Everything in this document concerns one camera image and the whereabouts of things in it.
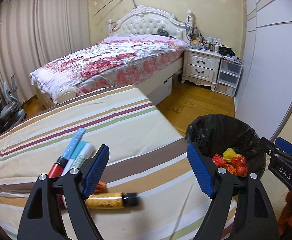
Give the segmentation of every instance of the striped tablecloth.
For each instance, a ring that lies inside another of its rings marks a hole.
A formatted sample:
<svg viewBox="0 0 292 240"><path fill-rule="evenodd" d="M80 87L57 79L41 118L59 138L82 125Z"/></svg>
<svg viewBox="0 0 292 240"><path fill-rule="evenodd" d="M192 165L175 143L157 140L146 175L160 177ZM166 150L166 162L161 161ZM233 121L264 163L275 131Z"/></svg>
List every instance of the striped tablecloth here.
<svg viewBox="0 0 292 240"><path fill-rule="evenodd" d="M16 239L29 193L78 128L110 148L102 176L109 192L138 192L141 205L92 211L105 240L189 240L210 204L186 157L186 142L134 85L91 92L38 114L0 137L0 225ZM235 215L233 201L223 236ZM77 239L67 212L68 236Z"/></svg>

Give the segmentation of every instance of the trash can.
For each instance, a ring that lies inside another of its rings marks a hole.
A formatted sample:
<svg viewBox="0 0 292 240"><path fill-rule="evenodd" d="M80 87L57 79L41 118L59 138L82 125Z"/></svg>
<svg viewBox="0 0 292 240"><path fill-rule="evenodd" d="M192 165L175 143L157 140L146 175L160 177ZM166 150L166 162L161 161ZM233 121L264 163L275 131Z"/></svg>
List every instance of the trash can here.
<svg viewBox="0 0 292 240"><path fill-rule="evenodd" d="M212 158L232 148L246 158L248 172L262 177L266 154L259 147L259 137L248 124L222 114L209 114L196 118L186 132L186 141L195 142L200 152Z"/></svg>

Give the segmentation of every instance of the nightstand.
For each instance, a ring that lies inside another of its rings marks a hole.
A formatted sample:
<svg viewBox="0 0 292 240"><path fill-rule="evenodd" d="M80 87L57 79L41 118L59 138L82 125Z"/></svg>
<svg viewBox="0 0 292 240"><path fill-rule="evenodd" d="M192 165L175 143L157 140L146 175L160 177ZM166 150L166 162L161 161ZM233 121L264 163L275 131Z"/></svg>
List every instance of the nightstand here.
<svg viewBox="0 0 292 240"><path fill-rule="evenodd" d="M215 92L221 58L222 55L217 52L185 49L182 83L189 80L198 86L211 86Z"/></svg>

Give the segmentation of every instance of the floral bedspread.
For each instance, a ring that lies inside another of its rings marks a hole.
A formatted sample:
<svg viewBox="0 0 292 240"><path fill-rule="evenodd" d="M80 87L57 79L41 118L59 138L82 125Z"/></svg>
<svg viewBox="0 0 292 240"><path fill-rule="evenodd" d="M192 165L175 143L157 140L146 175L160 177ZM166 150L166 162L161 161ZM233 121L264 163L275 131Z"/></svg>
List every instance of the floral bedspread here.
<svg viewBox="0 0 292 240"><path fill-rule="evenodd" d="M138 84L174 62L185 47L184 41L157 35L109 37L56 59L30 76L32 85L57 103L61 89L75 85L88 93L117 84Z"/></svg>

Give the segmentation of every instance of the silver screw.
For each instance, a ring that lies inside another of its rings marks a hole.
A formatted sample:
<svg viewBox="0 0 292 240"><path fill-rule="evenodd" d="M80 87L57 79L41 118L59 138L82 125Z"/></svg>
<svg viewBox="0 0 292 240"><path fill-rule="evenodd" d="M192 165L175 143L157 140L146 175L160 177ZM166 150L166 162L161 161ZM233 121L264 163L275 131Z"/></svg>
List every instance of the silver screw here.
<svg viewBox="0 0 292 240"><path fill-rule="evenodd" d="M250 174L250 177L251 177L252 179L257 179L257 178L258 178L258 176L257 176L256 173L251 173L251 174Z"/></svg>
<svg viewBox="0 0 292 240"><path fill-rule="evenodd" d="M46 174L42 174L42 175L39 176L39 180L44 180L46 178L47 178Z"/></svg>
<svg viewBox="0 0 292 240"><path fill-rule="evenodd" d="M70 170L70 174L71 174L71 175L75 175L75 174L77 174L78 172L79 172L79 169L77 169L77 168L73 168L73 169Z"/></svg>
<svg viewBox="0 0 292 240"><path fill-rule="evenodd" d="M226 169L225 168L218 168L217 170L220 174L225 174L226 173Z"/></svg>

